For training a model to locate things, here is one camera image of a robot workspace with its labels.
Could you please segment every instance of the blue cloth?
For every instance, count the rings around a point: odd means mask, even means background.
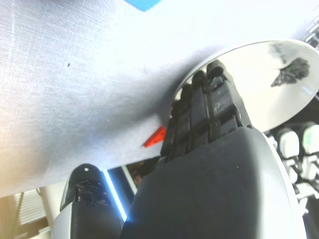
[[[134,7],[142,11],[147,11],[155,6],[160,0],[125,0],[132,4]]]

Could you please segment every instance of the black brush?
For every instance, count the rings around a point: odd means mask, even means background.
[[[310,65],[308,61],[299,57],[288,66],[280,70],[271,87],[281,86],[282,84],[294,84],[309,75]]]

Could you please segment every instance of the table surface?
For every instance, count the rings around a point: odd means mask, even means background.
[[[198,62],[264,38],[298,38],[316,0],[0,0],[0,197],[159,155],[143,143],[167,123]]]

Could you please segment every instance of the red clip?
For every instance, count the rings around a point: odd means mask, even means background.
[[[146,142],[144,143],[144,147],[147,148],[152,146],[153,144],[163,141],[165,138],[165,134],[166,129],[163,126],[159,127],[158,130],[156,130],[156,132],[148,140],[146,140]]]

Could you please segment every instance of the robotic hand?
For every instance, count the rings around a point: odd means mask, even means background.
[[[105,177],[71,174],[53,237],[59,239],[303,239],[287,172],[218,61],[197,71],[171,110],[162,158],[143,179],[123,228]]]

